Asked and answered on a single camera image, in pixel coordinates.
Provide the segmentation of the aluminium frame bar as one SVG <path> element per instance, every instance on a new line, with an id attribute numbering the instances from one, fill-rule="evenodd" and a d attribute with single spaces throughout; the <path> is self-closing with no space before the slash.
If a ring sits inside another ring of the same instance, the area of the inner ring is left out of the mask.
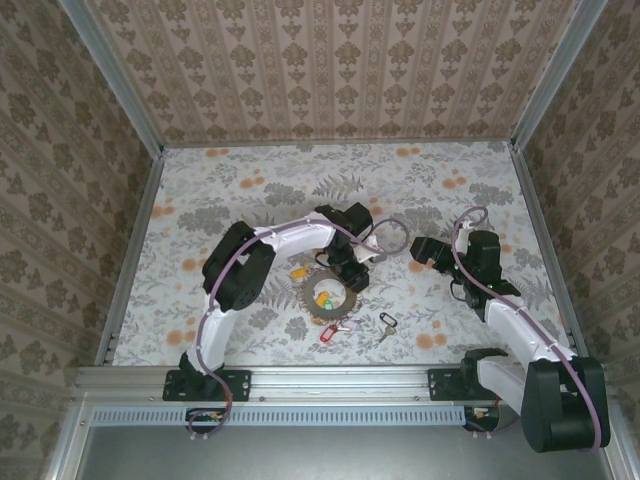
<path id="1" fill-rule="evenodd" d="M 62 423 L 45 480 L 76 480 L 91 431 L 93 407 L 72 403 Z"/>
<path id="2" fill-rule="evenodd" d="M 640 450 L 620 404 L 609 403 L 610 442 L 604 449 L 613 480 L 640 480 Z"/>

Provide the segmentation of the aluminium corner post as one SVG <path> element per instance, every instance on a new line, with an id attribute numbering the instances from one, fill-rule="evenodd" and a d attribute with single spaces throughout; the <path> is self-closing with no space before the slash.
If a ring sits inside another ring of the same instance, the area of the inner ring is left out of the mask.
<path id="1" fill-rule="evenodd" d="M 522 151 L 531 139 L 607 2 L 608 0 L 579 1 L 545 72 L 511 135 L 511 145 L 514 151 Z"/>
<path id="2" fill-rule="evenodd" d="M 125 63 L 117 58 L 104 29 L 85 0 L 59 0 L 94 62 L 126 113 L 153 161 L 162 155 L 163 141 L 145 111 L 141 96 L 129 80 Z"/>

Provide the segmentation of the grey steel sheet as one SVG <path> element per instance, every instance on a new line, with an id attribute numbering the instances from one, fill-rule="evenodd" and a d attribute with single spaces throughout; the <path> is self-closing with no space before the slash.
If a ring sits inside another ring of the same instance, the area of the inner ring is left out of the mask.
<path id="1" fill-rule="evenodd" d="M 459 427 L 104 427 L 78 480 L 613 480 L 603 454 L 537 454 L 522 433 Z"/>

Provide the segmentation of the floral patterned table cover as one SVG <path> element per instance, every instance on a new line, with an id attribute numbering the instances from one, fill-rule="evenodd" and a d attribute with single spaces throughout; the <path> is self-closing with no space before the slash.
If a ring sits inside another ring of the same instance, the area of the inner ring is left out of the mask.
<path id="1" fill-rule="evenodd" d="M 500 336 L 450 292 L 447 276 L 415 262 L 405 238 L 447 240 L 455 219 L 484 206 L 498 234 L 504 277 L 530 314 L 556 338 L 562 319 L 504 142 L 345 144 L 175 149 L 165 154 L 160 186 L 115 348 L 117 366 L 174 366 L 195 339 L 204 313 L 202 267 L 235 222 L 253 227 L 298 219 L 329 205 L 359 202 L 379 223 L 393 256 L 370 268 L 370 284 L 342 329 L 301 309 L 300 287 L 320 265 L 311 252 L 278 260 L 259 298 L 237 318 L 227 344 L 230 365 L 374 365 L 455 363 Z M 292 280 L 291 271 L 308 276 Z M 397 320 L 395 334 L 379 315 Z M 344 326 L 364 322 L 363 332 Z"/>

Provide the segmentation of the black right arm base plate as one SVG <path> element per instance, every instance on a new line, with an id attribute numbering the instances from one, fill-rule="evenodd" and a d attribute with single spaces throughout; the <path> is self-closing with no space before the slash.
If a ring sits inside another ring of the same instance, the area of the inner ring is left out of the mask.
<path id="1" fill-rule="evenodd" d="M 522 402 L 525 377 L 518 370 L 487 365 L 481 372 L 476 367 L 429 369 L 430 399 L 472 403 L 500 399 L 519 406 Z"/>

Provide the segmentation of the aluminium mounting rail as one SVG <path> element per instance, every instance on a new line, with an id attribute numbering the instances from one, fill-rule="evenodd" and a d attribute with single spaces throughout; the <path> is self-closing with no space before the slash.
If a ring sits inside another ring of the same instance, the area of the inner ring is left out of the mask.
<path id="1" fill-rule="evenodd" d="M 249 370 L 249 405 L 426 405 L 428 370 L 441 365 L 231 366 Z M 94 405 L 162 404 L 169 367 L 87 367 L 73 399 Z"/>

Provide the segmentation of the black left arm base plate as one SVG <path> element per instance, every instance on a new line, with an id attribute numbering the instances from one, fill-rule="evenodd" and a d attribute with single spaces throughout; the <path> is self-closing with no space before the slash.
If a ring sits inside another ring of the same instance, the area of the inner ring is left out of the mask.
<path id="1" fill-rule="evenodd" d="M 227 385 L 233 401 L 246 402 L 251 389 L 249 370 L 220 370 L 216 374 Z M 210 375 L 170 370 L 165 377 L 162 399 L 170 402 L 222 402 L 223 386 Z"/>

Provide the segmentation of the aluminium table side rail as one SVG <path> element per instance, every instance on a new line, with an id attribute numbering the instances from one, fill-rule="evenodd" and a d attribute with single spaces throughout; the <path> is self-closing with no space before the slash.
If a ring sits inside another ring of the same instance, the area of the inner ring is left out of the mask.
<path id="1" fill-rule="evenodd" d="M 153 159 L 139 210 L 131 232 L 123 266 L 120 270 L 116 289 L 112 297 L 105 321 L 101 341 L 94 359 L 94 366 L 110 365 L 114 358 L 114 345 L 125 318 L 135 275 L 138 269 L 144 238 L 151 219 L 155 198 L 160 186 L 164 168 L 163 152 Z"/>
<path id="2" fill-rule="evenodd" d="M 529 211 L 529 216 L 547 270 L 550 285 L 556 298 L 559 313 L 565 321 L 567 330 L 570 332 L 569 337 L 572 340 L 572 345 L 581 356 L 587 356 L 589 354 L 588 348 L 581 332 L 579 321 L 564 280 L 525 157 L 511 142 L 508 142 L 507 146 Z"/>

